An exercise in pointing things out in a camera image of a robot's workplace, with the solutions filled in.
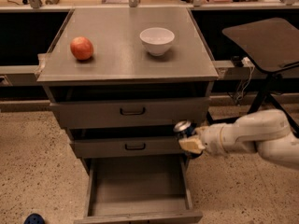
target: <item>red apple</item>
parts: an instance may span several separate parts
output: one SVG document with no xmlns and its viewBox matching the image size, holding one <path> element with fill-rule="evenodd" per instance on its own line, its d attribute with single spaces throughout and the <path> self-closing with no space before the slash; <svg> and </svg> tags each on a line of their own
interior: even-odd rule
<svg viewBox="0 0 299 224">
<path fill-rule="evenodd" d="M 78 60 L 87 60 L 93 56 L 93 43 L 84 36 L 74 38 L 70 48 Z"/>
</svg>

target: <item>drawer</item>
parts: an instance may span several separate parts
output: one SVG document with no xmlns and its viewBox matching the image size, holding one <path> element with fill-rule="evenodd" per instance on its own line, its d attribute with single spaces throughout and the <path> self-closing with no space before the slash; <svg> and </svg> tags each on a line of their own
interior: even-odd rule
<svg viewBox="0 0 299 224">
<path fill-rule="evenodd" d="M 84 218 L 88 223 L 198 223 L 181 155 L 93 159 Z"/>
<path fill-rule="evenodd" d="M 75 140 L 71 146 L 82 159 L 183 153 L 175 137 Z"/>
<path fill-rule="evenodd" d="M 60 126 L 68 129 L 175 124 L 183 119 L 202 122 L 209 98 L 104 102 L 69 102 L 50 105 Z"/>
</svg>

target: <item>open drawer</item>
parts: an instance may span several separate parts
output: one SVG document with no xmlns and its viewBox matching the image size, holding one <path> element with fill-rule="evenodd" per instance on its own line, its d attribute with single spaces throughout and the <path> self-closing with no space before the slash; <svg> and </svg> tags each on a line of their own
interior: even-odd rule
<svg viewBox="0 0 299 224">
<path fill-rule="evenodd" d="M 75 224 L 198 223 L 182 155 L 94 159 L 84 218 Z"/>
</svg>

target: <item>gray cabinet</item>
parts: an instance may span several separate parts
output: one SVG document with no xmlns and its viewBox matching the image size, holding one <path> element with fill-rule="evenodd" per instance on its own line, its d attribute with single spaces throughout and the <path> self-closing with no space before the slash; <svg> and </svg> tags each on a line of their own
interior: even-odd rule
<svg viewBox="0 0 299 224">
<path fill-rule="evenodd" d="M 165 55 L 151 57 L 138 37 L 158 25 L 176 40 Z M 69 51 L 79 35 L 95 47 L 86 62 Z M 75 223 L 199 221 L 173 128 L 180 120 L 205 120 L 216 78 L 187 8 L 74 11 L 38 82 L 90 175 L 85 215 Z"/>
</svg>

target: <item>speckled floor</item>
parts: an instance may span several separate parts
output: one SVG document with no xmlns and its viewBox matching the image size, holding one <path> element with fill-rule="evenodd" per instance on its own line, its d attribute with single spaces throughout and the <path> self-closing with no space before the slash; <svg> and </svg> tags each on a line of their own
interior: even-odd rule
<svg viewBox="0 0 299 224">
<path fill-rule="evenodd" d="M 211 109 L 218 117 L 236 111 Z M 88 176 L 49 111 L 0 113 L 0 153 L 1 224 L 22 224 L 34 212 L 47 224 L 83 217 Z M 187 179 L 200 223 L 299 223 L 299 171 L 257 154 L 204 154 L 191 161 Z"/>
</svg>

